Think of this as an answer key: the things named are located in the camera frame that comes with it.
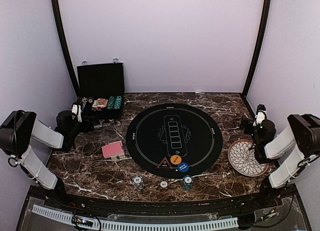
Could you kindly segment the blue small blind button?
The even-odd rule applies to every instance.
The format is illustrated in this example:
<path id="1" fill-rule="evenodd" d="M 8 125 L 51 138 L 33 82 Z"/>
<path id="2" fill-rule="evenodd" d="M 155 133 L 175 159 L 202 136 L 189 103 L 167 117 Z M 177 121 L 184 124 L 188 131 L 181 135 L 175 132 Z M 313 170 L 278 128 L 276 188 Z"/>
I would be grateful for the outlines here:
<path id="1" fill-rule="evenodd" d="M 189 165 L 186 162 L 181 162 L 177 165 L 177 170 L 181 173 L 186 173 L 189 170 Z"/>

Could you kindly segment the orange big blind button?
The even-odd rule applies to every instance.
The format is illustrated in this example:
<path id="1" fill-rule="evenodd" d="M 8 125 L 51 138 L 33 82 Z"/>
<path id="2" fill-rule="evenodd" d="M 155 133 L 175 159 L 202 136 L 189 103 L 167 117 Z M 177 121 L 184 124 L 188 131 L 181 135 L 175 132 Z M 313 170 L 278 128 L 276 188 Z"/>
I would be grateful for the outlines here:
<path id="1" fill-rule="evenodd" d="M 173 155 L 170 158 L 170 162 L 173 165 L 179 165 L 182 162 L 182 158 L 179 155 Z"/>

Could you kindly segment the green-blue 50 chip stack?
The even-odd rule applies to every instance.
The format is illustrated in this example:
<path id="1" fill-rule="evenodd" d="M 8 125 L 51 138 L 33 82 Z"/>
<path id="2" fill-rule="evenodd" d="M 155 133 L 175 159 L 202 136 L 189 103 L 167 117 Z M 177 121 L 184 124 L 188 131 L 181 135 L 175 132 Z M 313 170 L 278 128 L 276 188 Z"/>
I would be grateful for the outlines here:
<path id="1" fill-rule="evenodd" d="M 194 178 L 190 175 L 186 175 L 182 179 L 182 188 L 184 190 L 191 190 L 193 188 Z"/>

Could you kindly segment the red triangular all-in marker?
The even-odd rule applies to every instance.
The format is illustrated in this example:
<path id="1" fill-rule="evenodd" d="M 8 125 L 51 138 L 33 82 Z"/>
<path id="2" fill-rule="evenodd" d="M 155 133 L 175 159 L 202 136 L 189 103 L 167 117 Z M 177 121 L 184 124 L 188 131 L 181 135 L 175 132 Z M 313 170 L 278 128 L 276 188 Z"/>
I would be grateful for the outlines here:
<path id="1" fill-rule="evenodd" d="M 160 164 L 157 166 L 157 169 L 172 169 L 172 166 L 170 165 L 170 162 L 168 161 L 168 159 L 165 157 Z"/>

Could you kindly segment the orange 100 chip stack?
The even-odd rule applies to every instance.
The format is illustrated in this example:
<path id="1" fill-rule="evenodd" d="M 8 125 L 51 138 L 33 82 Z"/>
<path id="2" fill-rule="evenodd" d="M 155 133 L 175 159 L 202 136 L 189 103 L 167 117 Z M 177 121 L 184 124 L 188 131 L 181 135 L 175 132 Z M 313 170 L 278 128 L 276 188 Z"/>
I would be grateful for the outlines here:
<path id="1" fill-rule="evenodd" d="M 167 189 L 169 186 L 169 183 L 166 181 L 166 180 L 162 180 L 160 183 L 159 183 L 159 187 L 161 189 Z"/>

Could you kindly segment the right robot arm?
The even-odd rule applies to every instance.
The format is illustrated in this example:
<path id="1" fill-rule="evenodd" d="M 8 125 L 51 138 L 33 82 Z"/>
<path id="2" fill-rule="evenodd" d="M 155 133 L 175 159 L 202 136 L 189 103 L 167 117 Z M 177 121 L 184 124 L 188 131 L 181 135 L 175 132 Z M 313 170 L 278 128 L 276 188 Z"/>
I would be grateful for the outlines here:
<path id="1" fill-rule="evenodd" d="M 291 114 L 288 126 L 279 134 L 275 124 L 259 111 L 254 119 L 241 118 L 240 129 L 253 141 L 254 157 L 259 164 L 282 159 L 280 166 L 266 177 L 255 196 L 255 204 L 266 208 L 293 179 L 320 157 L 320 119 L 313 114 Z"/>

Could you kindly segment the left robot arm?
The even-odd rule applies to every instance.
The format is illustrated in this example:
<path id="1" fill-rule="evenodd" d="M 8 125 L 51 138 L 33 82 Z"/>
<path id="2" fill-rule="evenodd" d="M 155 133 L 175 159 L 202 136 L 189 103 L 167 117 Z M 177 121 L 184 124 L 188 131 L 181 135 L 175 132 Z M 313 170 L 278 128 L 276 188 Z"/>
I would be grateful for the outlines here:
<path id="1" fill-rule="evenodd" d="M 56 122 L 56 128 L 51 129 L 33 111 L 12 111 L 0 126 L 0 148 L 9 156 L 11 167 L 20 166 L 30 179 L 51 195 L 51 201 L 58 208 L 67 209 L 71 199 L 64 182 L 38 158 L 31 146 L 31 139 L 53 150 L 69 152 L 75 147 L 75 139 L 87 123 L 79 112 L 70 110 L 61 111 Z"/>

